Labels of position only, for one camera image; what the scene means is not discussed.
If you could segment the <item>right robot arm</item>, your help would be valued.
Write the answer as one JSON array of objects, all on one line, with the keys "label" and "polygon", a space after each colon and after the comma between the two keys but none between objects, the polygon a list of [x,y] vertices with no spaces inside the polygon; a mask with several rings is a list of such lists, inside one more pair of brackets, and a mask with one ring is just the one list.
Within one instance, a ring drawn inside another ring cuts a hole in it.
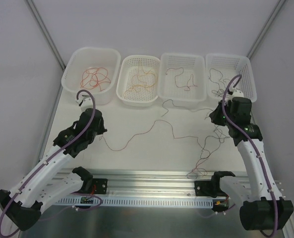
[{"label": "right robot arm", "polygon": [[258,125],[251,123],[252,102],[245,97],[222,99],[210,113],[211,122],[226,126],[239,151],[249,178],[250,190],[236,181],[234,174],[220,172],[211,182],[211,191],[229,195],[239,208],[239,217],[247,231],[276,232],[284,228],[294,211],[293,203],[285,200],[268,166],[263,137]]}]

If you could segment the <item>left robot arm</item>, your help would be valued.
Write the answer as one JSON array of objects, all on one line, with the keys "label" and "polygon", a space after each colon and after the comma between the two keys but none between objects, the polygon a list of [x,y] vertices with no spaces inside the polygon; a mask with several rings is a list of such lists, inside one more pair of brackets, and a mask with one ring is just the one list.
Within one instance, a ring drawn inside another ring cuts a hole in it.
[{"label": "left robot arm", "polygon": [[61,198],[71,194],[91,194],[95,184],[91,173],[77,167],[61,182],[52,178],[72,159],[107,132],[101,111],[88,108],[72,126],[61,131],[43,159],[10,190],[0,190],[0,208],[20,231],[34,226],[41,215]]}]

